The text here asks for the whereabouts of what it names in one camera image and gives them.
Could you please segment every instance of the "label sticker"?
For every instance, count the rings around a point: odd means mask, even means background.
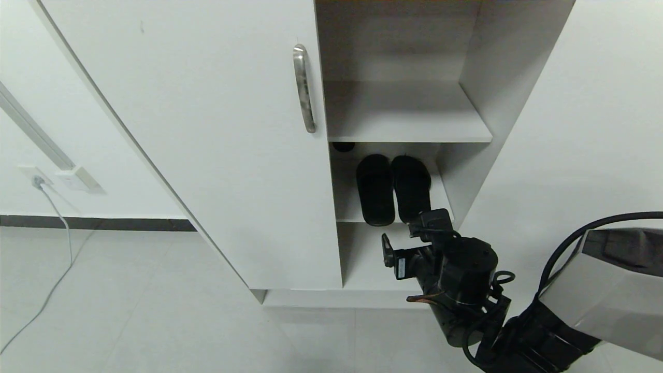
[[[398,278],[402,279],[405,277],[405,258],[400,258],[398,260]]]

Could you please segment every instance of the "white tile floor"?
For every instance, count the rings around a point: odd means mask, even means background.
[[[428,311],[265,309],[196,233],[72,231],[74,268],[0,357],[18,372],[478,372]],[[0,342],[66,269],[63,230],[0,228]],[[663,372],[605,345],[572,372]]]

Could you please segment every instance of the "silver handle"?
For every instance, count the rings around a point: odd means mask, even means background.
[[[308,94],[308,80],[306,79],[306,48],[301,44],[294,46],[292,59],[294,61],[294,77],[299,92],[299,104],[302,107],[302,117],[304,117],[304,127],[306,127],[308,133],[315,133],[316,122],[313,120],[311,97]]]

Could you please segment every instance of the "baseboard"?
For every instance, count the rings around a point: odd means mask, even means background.
[[[65,219],[71,229],[196,232],[187,219],[106,219],[66,216]],[[57,216],[0,215],[0,226],[64,229],[62,221]]]

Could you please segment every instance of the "slipper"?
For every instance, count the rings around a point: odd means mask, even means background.
[[[430,211],[430,174],[421,161],[399,155],[391,161],[391,173],[403,222],[413,222],[421,212]]]
[[[357,166],[357,189],[361,213],[372,226],[388,226],[394,222],[393,182],[389,158],[372,154]]]

